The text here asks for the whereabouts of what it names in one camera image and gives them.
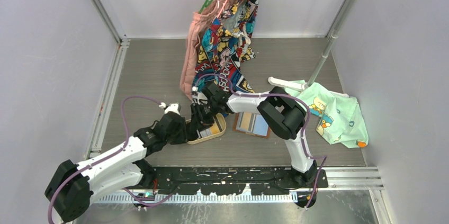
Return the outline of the beige oval card tray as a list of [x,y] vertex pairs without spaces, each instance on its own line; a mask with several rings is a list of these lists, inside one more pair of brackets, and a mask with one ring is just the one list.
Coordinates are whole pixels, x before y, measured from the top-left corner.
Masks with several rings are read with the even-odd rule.
[[214,116],[214,123],[211,126],[206,126],[202,129],[194,129],[194,125],[191,125],[191,120],[186,121],[186,128],[188,131],[187,144],[195,145],[201,142],[205,142],[214,138],[221,137],[227,128],[227,124],[224,116],[219,113]]

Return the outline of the brown leather card holder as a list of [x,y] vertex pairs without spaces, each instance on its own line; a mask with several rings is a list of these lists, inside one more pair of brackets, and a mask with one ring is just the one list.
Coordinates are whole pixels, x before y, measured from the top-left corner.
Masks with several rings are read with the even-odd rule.
[[260,114],[249,112],[236,114],[233,130],[261,138],[268,138],[271,133],[268,124]]

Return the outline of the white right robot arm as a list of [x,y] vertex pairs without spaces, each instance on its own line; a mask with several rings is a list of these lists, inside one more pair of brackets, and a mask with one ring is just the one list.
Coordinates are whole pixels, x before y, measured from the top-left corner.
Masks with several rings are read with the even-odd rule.
[[295,183],[309,186],[315,179],[317,163],[305,138],[306,110],[283,88],[263,93],[226,92],[215,83],[207,83],[194,93],[188,139],[198,139],[201,131],[214,124],[217,114],[241,112],[261,115],[271,131],[284,139]]

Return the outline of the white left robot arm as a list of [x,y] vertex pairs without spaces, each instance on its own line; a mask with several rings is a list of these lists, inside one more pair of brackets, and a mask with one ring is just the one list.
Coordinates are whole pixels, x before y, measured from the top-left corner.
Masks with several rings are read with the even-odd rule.
[[167,144],[187,142],[186,120],[165,113],[153,125],[137,130],[125,142],[94,158],[62,162],[44,195],[50,202],[48,217],[56,211],[63,222],[80,217],[96,200],[120,189],[152,187],[155,169],[145,160]]

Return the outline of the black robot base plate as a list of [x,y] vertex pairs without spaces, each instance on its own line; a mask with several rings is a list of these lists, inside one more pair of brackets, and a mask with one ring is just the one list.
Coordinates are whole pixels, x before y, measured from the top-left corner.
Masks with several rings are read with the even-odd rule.
[[300,185],[290,167],[155,167],[154,180],[131,189],[179,195],[241,195],[247,187],[250,195],[283,195],[290,190],[327,188],[326,172],[318,181]]

